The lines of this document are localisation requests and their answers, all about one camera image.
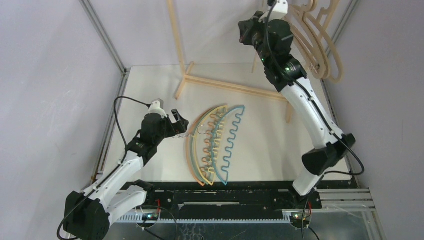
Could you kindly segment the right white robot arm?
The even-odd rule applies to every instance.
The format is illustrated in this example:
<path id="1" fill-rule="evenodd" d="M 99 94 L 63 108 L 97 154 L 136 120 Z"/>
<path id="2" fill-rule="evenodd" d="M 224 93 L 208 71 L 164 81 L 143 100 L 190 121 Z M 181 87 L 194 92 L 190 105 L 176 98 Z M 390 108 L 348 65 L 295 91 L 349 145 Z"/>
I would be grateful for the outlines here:
<path id="1" fill-rule="evenodd" d="M 257 11 L 237 25 L 240 43 L 256 50 L 267 80 L 300 115 L 311 138 L 313 149 L 301 157 L 303 170 L 293 182 L 295 191 L 289 194 L 289 203 L 302 208 L 313 188 L 333 172 L 331 168 L 353 152 L 356 139 L 353 134 L 344 133 L 326 113 L 306 70 L 291 54 L 294 35 L 288 22 Z"/>

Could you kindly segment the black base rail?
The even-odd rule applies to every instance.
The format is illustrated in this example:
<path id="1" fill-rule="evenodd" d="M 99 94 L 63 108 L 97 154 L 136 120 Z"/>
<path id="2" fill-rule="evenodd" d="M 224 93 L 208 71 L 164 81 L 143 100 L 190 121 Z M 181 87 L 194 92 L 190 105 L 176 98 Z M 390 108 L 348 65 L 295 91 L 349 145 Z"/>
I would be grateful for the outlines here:
<path id="1" fill-rule="evenodd" d="M 143 206 L 164 208 L 178 221 L 276 221 L 284 212 L 309 215 L 323 207 L 316 191 L 299 196 L 291 181 L 244 181 L 200 186 L 196 182 L 153 182 Z"/>

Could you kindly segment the wooden clothes rack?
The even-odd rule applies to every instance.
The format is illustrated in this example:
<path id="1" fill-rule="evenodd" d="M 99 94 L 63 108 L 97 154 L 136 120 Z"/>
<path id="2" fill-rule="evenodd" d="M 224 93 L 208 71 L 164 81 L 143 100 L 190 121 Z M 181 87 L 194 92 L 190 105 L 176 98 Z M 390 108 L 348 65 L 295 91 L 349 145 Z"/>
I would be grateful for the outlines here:
<path id="1" fill-rule="evenodd" d="M 183 53 L 183 48 L 182 48 L 182 44 L 181 44 L 180 30 L 179 30 L 179 24 L 178 24 L 178 21 L 177 21 L 176 12 L 175 12 L 175 8 L 174 8 L 174 2 L 172 0 L 168 0 L 166 3 L 167 3 L 167 9 L 168 9 L 169 17 L 170 17 L 170 23 L 171 23 L 171 28 L 172 28 L 172 32 L 173 32 L 173 37 L 174 37 L 174 41 L 175 41 L 175 45 L 176 45 L 176 51 L 177 51 L 177 55 L 178 55 L 180 70 L 181 70 L 181 74 L 182 74 L 182 80 L 179 83 L 179 86 L 176 89 L 176 92 L 174 94 L 175 99 L 178 99 L 180 97 L 180 95 L 181 95 L 181 93 L 182 93 L 182 91 L 185 87 L 185 84 L 193 83 L 193 84 L 198 84 L 198 85 L 220 88 L 220 89 L 233 91 L 233 92 L 240 92 L 240 93 L 244 93 L 244 94 L 248 94 L 248 95 L 254 95 L 254 96 L 259 96 L 259 97 L 275 99 L 275 100 L 279 100 L 279 101 L 283 101 L 283 102 L 286 101 L 286 99 L 283 96 L 277 96 L 277 94 L 272 93 L 269 90 L 264 90 L 264 89 L 260 89 L 260 88 L 249 87 L 249 86 L 245 86 L 245 85 L 229 83 L 229 82 L 213 80 L 213 79 L 209 79 L 209 78 L 191 75 L 191 71 L 192 71 L 192 68 L 194 67 L 195 63 L 192 61 L 192 62 L 189 63 L 188 66 L 185 66 L 184 53 Z M 318 2 L 318 6 L 312 12 L 312 15 L 317 16 L 317 13 L 320 10 L 320 8 L 321 7 L 327 7 L 327 6 L 319 6 L 319 2 Z M 336 38 L 333 36 L 333 37 L 331 37 L 331 39 L 334 40 L 334 43 L 336 44 Z M 315 78 L 313 76 L 311 71 L 308 68 L 306 68 L 307 64 L 306 64 L 306 61 L 304 60 L 304 57 L 303 57 L 303 63 L 304 63 L 303 66 L 308 71 L 308 73 L 310 73 L 312 75 L 312 78 L 314 80 L 325 80 L 325 79 Z"/>

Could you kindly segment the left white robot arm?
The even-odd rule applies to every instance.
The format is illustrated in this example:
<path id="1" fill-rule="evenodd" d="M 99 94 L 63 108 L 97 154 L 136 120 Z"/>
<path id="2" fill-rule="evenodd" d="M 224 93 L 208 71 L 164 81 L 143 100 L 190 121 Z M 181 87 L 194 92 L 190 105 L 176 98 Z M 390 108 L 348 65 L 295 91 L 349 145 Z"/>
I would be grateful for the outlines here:
<path id="1" fill-rule="evenodd" d="M 157 196 L 150 191 L 151 184 L 137 180 L 126 191 L 121 188 L 140 171 L 158 151 L 166 138 L 187 132 L 189 121 L 176 109 L 175 122 L 162 110 L 150 110 L 141 122 L 141 128 L 126 145 L 124 154 L 114 169 L 86 189 L 71 192 L 65 201 L 64 217 L 56 231 L 69 233 L 73 240 L 103 240 L 111 226 L 135 207 L 153 207 Z"/>

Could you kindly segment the beige plastic hanger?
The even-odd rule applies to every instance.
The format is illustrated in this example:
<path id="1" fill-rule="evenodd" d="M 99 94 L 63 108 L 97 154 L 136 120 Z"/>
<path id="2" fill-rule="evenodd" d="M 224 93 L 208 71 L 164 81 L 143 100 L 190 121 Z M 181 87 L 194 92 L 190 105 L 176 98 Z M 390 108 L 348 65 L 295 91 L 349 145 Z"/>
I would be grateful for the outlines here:
<path id="1" fill-rule="evenodd" d="M 304 5 L 290 4 L 288 9 L 288 20 L 291 31 L 294 34 L 295 44 L 303 56 L 307 68 L 311 71 L 311 65 L 318 61 L 314 58 L 314 54 L 319 51 L 317 43 L 314 40 L 316 34 L 313 28 L 307 23 L 305 18 L 311 17 L 311 12 L 315 10 L 317 3 L 315 0 L 310 0 Z"/>
<path id="2" fill-rule="evenodd" d="M 316 79 L 330 75 L 329 58 L 322 41 L 331 41 L 327 28 L 337 5 L 331 1 L 328 7 L 319 9 L 317 16 L 312 15 L 318 6 L 317 0 L 310 0 L 303 5 L 289 5 L 288 12 L 302 29 L 300 31 L 294 23 L 291 24 L 294 42 L 306 62 L 306 68 Z"/>
<path id="3" fill-rule="evenodd" d="M 329 36 L 327 28 L 339 5 L 338 0 L 331 0 L 327 7 L 321 7 L 316 17 L 306 17 L 315 29 L 314 41 L 318 50 L 313 56 L 317 63 L 311 65 L 311 71 L 317 79 L 327 79 L 339 83 L 344 76 L 344 66 L 334 40 Z"/>

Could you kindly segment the right circuit board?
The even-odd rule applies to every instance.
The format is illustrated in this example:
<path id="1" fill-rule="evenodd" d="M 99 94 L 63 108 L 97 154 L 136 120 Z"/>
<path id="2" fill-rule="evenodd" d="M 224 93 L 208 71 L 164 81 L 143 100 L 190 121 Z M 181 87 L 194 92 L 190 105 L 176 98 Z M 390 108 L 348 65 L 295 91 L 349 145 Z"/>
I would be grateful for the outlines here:
<path id="1" fill-rule="evenodd" d="M 290 217 L 290 222 L 292 223 L 292 224 L 294 224 L 294 223 L 300 223 L 300 222 L 302 222 L 302 221 L 304 221 L 304 222 L 306 222 L 307 220 L 308 220 L 308 218 L 309 218 L 310 216 L 308 215 L 308 214 L 306 214 L 306 215 L 301 215 L 301 214 L 297 214 L 297 213 L 295 213 L 295 214 L 293 214 L 291 217 Z"/>

